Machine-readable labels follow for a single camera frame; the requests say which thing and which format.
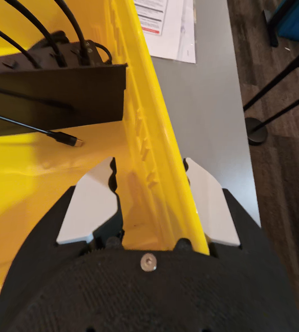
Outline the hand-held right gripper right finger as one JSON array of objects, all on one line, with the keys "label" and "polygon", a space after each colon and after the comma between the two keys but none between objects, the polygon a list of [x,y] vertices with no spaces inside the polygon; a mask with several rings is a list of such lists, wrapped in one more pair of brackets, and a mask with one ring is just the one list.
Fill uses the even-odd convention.
[{"label": "hand-held right gripper right finger", "polygon": [[191,158],[185,158],[183,164],[206,239],[239,247],[241,243],[220,183]]}]

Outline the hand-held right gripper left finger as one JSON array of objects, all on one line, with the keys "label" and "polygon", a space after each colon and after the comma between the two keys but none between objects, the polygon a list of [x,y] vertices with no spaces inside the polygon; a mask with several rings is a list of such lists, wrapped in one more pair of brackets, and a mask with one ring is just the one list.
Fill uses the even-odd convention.
[{"label": "hand-held right gripper left finger", "polygon": [[77,182],[56,238],[57,244],[94,241],[96,245],[106,245],[110,237],[123,239],[116,174],[116,160],[108,157]]}]

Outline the yellow plastic bin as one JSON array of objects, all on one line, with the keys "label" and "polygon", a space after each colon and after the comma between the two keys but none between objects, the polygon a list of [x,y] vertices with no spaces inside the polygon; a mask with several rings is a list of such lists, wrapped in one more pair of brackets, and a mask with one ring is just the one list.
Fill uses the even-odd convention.
[{"label": "yellow plastic bin", "polygon": [[49,143],[39,134],[0,138],[0,294],[25,236],[57,195],[109,156],[117,162],[127,249],[172,249],[184,237],[209,255],[134,2],[70,5],[88,36],[108,42],[114,61],[128,64],[124,116],[122,122],[67,128],[81,134],[80,148]]}]

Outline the grey desk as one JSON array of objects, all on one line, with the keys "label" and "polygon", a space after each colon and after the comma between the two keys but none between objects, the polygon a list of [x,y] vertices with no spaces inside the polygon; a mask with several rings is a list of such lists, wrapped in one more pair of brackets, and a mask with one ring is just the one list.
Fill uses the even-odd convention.
[{"label": "grey desk", "polygon": [[261,226],[227,1],[194,1],[196,63],[151,56],[183,158]]}]

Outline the black tripod stand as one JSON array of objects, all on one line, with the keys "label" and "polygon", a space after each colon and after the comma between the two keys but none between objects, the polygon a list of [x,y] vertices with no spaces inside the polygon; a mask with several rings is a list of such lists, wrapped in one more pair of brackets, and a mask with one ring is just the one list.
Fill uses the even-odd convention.
[{"label": "black tripod stand", "polygon": [[[297,68],[299,68],[299,55],[293,61],[291,61],[283,71],[274,77],[272,81],[270,81],[263,89],[261,89],[260,92],[258,92],[249,102],[247,102],[243,106],[243,111],[246,112],[251,106],[253,106],[258,100],[260,100],[265,94],[267,94],[272,88],[274,88],[278,83],[280,83],[285,77],[287,77]],[[244,120],[249,145],[259,146],[265,143],[268,138],[268,130],[266,126],[282,115],[293,110],[297,106],[299,106],[299,99],[263,122],[256,118],[246,117]]]}]

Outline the black charging hub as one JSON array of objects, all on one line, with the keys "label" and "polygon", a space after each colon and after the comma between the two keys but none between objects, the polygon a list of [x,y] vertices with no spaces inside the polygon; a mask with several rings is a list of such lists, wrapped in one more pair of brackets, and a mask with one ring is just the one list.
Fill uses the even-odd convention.
[{"label": "black charging hub", "polygon": [[44,39],[28,50],[41,69],[22,53],[0,56],[0,136],[122,120],[128,65],[104,62],[97,44],[87,40],[90,65],[82,66],[79,42],[70,42],[63,31],[53,32],[52,39],[65,68]]}]

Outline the white printed paper sheet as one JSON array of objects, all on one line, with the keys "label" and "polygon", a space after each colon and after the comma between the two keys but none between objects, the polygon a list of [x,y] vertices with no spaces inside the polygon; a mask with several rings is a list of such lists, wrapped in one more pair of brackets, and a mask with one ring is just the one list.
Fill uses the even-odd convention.
[{"label": "white printed paper sheet", "polygon": [[168,0],[162,34],[144,33],[151,56],[196,63],[193,0]]}]

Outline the black furniture leg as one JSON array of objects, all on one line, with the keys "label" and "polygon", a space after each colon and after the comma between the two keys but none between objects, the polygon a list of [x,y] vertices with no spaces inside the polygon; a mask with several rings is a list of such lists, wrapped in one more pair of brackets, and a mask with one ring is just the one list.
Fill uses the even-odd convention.
[{"label": "black furniture leg", "polygon": [[279,43],[276,36],[276,26],[278,22],[277,14],[272,14],[271,11],[264,9],[262,15],[265,22],[265,28],[268,36],[269,45],[272,48],[277,48]]}]

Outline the printed paper sheet red stripe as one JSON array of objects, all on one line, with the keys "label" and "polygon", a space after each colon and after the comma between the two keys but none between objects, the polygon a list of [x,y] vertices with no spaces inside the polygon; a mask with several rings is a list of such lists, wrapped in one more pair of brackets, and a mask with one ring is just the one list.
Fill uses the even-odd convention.
[{"label": "printed paper sheet red stripe", "polygon": [[141,28],[146,33],[162,34],[167,0],[134,0]]}]

